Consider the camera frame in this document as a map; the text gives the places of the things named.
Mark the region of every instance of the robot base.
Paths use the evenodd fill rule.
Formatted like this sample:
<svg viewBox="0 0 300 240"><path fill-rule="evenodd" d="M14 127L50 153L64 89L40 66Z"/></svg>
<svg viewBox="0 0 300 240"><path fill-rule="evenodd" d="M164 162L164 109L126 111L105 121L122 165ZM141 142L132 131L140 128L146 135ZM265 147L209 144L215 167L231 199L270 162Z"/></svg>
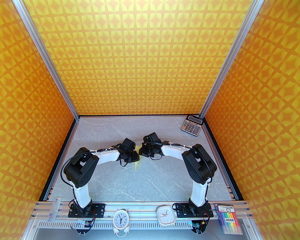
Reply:
<svg viewBox="0 0 300 240"><path fill-rule="evenodd" d="M68 217L69 218L92 218L95 212L95 218L103 218L105 212L104 203L92 203L92 201L82 209L79 205L72 203Z"/></svg>
<svg viewBox="0 0 300 240"><path fill-rule="evenodd" d="M214 216L212 207L208 201L201 207L197 207L191 199L189 199L186 204L174 203L172 208L176 210L178 218L212 218Z"/></svg>

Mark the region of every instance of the calculator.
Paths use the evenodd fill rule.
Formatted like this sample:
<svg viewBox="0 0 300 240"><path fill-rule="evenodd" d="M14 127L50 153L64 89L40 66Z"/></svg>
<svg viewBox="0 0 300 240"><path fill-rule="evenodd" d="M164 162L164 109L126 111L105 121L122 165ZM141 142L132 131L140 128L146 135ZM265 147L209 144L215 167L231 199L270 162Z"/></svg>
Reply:
<svg viewBox="0 0 300 240"><path fill-rule="evenodd" d="M188 115L181 127L181 130L197 137L199 135L202 124L203 119L194 115Z"/></svg>

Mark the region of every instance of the orange patterned wallpaper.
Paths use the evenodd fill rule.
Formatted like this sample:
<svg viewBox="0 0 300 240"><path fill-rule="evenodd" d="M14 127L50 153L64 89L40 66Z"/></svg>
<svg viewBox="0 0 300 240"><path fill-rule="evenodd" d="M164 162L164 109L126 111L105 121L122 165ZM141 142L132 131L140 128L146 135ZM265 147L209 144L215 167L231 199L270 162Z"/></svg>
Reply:
<svg viewBox="0 0 300 240"><path fill-rule="evenodd" d="M17 240L73 116L10 0L0 24L0 238Z"/></svg>
<svg viewBox="0 0 300 240"><path fill-rule="evenodd" d="M199 113L251 0L25 0L80 115Z"/></svg>
<svg viewBox="0 0 300 240"><path fill-rule="evenodd" d="M265 1L206 119L265 239L300 239L300 1Z"/></svg>

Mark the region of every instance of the calculator display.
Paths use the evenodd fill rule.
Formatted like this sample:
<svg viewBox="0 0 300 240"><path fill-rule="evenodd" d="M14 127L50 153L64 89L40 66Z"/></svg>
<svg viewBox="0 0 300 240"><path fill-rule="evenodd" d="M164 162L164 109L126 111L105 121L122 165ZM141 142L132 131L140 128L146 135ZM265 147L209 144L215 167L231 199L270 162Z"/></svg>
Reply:
<svg viewBox="0 0 300 240"><path fill-rule="evenodd" d="M196 122L198 124L202 124L202 120L199 120L197 118L193 118L192 116L188 116L188 120L191 120L191 121Z"/></svg>

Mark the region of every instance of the round clock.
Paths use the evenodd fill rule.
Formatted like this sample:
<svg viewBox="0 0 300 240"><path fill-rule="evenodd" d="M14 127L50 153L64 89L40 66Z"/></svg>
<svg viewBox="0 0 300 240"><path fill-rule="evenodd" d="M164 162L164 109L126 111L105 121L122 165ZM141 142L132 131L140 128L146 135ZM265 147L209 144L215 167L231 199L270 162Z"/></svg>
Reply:
<svg viewBox="0 0 300 240"><path fill-rule="evenodd" d="M170 206L161 206L157 209L156 213L158 223L161 227L170 227L175 224L175 213Z"/></svg>
<svg viewBox="0 0 300 240"><path fill-rule="evenodd" d="M113 231L118 237L123 237L125 235L118 235L118 233L123 230L125 235L129 232L129 215L127 210L118 210L113 216Z"/></svg>

